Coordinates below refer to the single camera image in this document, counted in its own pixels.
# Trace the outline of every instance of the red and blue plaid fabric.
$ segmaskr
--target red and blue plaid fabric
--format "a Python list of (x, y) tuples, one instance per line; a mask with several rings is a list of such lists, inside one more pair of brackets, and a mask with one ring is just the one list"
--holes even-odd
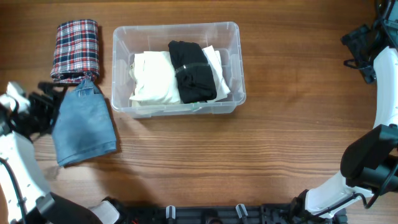
[(58, 26), (51, 77), (55, 82), (94, 81), (98, 64), (98, 23), (91, 19), (65, 22)]

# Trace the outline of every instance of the black folded cloth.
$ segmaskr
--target black folded cloth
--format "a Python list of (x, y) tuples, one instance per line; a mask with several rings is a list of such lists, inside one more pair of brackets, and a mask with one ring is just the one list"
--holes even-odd
[(217, 97), (213, 72), (197, 43), (171, 41), (170, 58), (183, 103), (214, 100)]

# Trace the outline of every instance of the transparent storage box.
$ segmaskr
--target transparent storage box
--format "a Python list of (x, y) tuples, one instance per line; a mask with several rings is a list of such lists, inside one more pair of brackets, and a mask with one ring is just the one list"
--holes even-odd
[[(135, 82), (129, 76), (134, 54), (144, 51), (169, 51), (172, 40), (195, 42), (200, 47), (213, 46), (220, 51), (223, 76), (231, 93), (214, 103), (190, 103), (163, 106), (132, 107), (129, 100)], [(177, 114), (231, 113), (244, 103), (244, 87), (241, 40), (239, 27), (234, 22), (208, 24), (180, 24), (164, 26), (122, 26), (113, 32), (112, 99), (115, 111), (133, 118), (150, 118)]]

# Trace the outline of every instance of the black metal base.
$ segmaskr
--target black metal base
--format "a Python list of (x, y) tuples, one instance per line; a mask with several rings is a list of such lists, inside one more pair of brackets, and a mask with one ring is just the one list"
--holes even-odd
[[(175, 219), (166, 218), (166, 208), (129, 207), (128, 218), (122, 224), (207, 224), (209, 218), (218, 218), (222, 224), (293, 224), (302, 220), (293, 217), (288, 221), (290, 204), (264, 204), (246, 207), (247, 219), (239, 218), (235, 207), (182, 207), (175, 208)], [(346, 211), (342, 210), (332, 219), (306, 222), (308, 224), (346, 224)]]

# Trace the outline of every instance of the wooden surface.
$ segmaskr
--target wooden surface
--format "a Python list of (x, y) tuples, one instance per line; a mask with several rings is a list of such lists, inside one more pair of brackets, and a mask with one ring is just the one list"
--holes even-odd
[[(346, 147), (373, 126), (376, 86), (343, 66), (351, 55), (340, 43), (373, 14), (363, 0), (3, 4), (0, 90), (50, 80), (57, 26), (71, 19), (101, 26), (108, 98), (115, 28), (234, 21), (247, 100), (233, 113), (134, 120), (110, 110), (118, 153), (59, 168), (45, 136), (36, 159), (55, 193), (84, 206), (107, 195), (163, 206), (287, 203), (335, 174)], [(385, 195), (371, 210), (358, 202), (349, 222), (396, 223), (397, 199)]]

